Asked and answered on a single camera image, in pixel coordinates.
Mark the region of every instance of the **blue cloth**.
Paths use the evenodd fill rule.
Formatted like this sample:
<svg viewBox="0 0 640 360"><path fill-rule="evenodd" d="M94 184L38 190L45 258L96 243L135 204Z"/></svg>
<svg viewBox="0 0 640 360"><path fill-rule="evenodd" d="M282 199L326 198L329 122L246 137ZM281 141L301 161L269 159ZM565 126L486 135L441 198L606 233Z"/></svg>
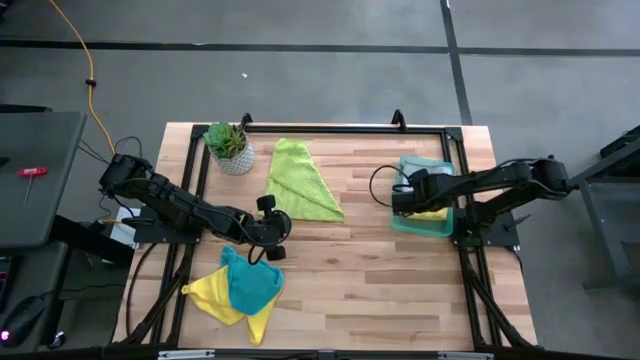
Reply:
<svg viewBox="0 0 640 360"><path fill-rule="evenodd" d="M231 307L247 315L262 310L282 290L282 270L260 260L249 265L244 256L225 246L220 255L220 266L228 265L229 300Z"/></svg>

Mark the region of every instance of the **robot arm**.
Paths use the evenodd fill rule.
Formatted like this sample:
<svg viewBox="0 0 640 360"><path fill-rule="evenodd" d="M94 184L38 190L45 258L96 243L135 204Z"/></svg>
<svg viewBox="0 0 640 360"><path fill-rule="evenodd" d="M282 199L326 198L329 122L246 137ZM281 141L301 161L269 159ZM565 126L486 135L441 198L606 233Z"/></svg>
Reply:
<svg viewBox="0 0 640 360"><path fill-rule="evenodd" d="M203 229L236 244L250 244L267 250L270 260L283 258L284 249L274 249L291 231L287 214L272 208L273 196L258 199L258 209L264 218L256 220L250 213L231 206L214 206L174 185L166 177L156 174L148 161L130 155L114 155L111 164L100 178L101 192L110 198L121 196L138 199L154 210L161 224L154 219L134 218L125 221L133 226L160 225L176 232L201 232Z"/></svg>
<svg viewBox="0 0 640 360"><path fill-rule="evenodd" d="M564 164L553 158L514 159L490 170L457 176L429 174L423 169L409 176L409 191L392 194L391 207L398 215L437 211L460 196L510 188L487 202L466 205L467 222L484 226L535 199L565 198L572 190L566 182Z"/></svg>

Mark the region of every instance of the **teal bin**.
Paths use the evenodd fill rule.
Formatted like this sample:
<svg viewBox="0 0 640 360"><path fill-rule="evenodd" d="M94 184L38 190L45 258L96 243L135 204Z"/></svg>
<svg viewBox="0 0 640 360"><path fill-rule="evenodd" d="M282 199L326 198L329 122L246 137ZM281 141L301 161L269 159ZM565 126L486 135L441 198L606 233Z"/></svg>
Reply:
<svg viewBox="0 0 640 360"><path fill-rule="evenodd" d="M453 164L442 161L423 159L415 156L402 156L398 167L407 175L419 169L427 169L431 173L445 173L453 175ZM404 184L406 179L400 173L396 177L396 184ZM453 208L448 208L445 221L426 221L408 219L391 213L391 228L396 231L414 233L432 237L449 237L453 232Z"/></svg>

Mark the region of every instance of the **wooden table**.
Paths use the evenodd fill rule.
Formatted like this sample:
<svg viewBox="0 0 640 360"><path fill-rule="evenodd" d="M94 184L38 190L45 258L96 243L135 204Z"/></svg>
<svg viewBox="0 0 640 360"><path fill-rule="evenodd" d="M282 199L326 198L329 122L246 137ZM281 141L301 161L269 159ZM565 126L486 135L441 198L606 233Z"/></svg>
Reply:
<svg viewBox="0 0 640 360"><path fill-rule="evenodd" d="M169 123L156 170L180 184L192 123ZM495 165L484 126L462 127L469 168ZM345 214L344 224L294 220L285 242L285 286L269 322L261 348L465 350L472 349L469 320L457 251L448 239L392 231L390 210L376 204L368 192L375 168L396 163L401 155L442 159L440 139L429 135L286 134L305 140L333 196ZM205 200L257 214L256 198L264 194L273 144L282 134L250 134L256 160L243 176L222 174L209 165ZM455 148L452 156L457 159ZM200 159L202 141L195 159ZM199 171L196 161L193 174ZM381 171L374 191L389 201L392 171ZM195 190L197 175L192 177ZM476 196L486 200L491 194ZM210 234L197 246L191 281L219 266L220 251L231 243ZM247 253L249 246L233 246ZM168 246L159 245L142 265L131 304L132 327L156 297ZM514 255L487 248L487 260L497 303L514 326L535 343L535 333L522 274ZM131 273L140 259L137 251ZM485 339L486 311L479 305ZM165 317L170 328L173 302ZM253 348L246 320L227 327L187 299L179 346ZM114 340L124 338L124 301Z"/></svg>

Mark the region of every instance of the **gray floor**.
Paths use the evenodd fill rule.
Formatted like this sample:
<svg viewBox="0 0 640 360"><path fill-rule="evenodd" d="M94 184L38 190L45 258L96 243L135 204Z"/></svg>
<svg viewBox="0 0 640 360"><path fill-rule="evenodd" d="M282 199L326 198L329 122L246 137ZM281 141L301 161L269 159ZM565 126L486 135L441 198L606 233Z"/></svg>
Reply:
<svg viewBox="0 0 640 360"><path fill-rule="evenodd" d="M436 0L60 0L60 5L87 40L446 45ZM450 6L460 46L640 47L640 5L634 1L450 0ZM0 25L0 36L73 40L40 0L18 0ZM102 119L115 139L140 137L151 162L166 122L227 121L247 111L257 121L384 123L401 108L411 123L460 124L447 55L105 50L93 56L95 106ZM638 58L462 56L461 62L474 124L489 126L498 160L555 154L575 174L596 160L600 147L638 125ZM0 103L86 111L86 74L81 51L0 48ZM108 153L95 124L88 123L84 139ZM125 146L135 151L134 144ZM103 169L89 157L76 157L63 214L75 220L102 214L96 204ZM581 288L608 268L579 195L538 201L518 213L533 214L519 234L540 344L637 357L640 296L586 295ZM117 296L110 299L100 301L115 309ZM79 304L69 316L83 318L78 314L91 308ZM110 314L105 311L105 319ZM90 340L70 346L106 342L111 328L96 322L83 329L94 334ZM79 325L71 324L77 331Z"/></svg>

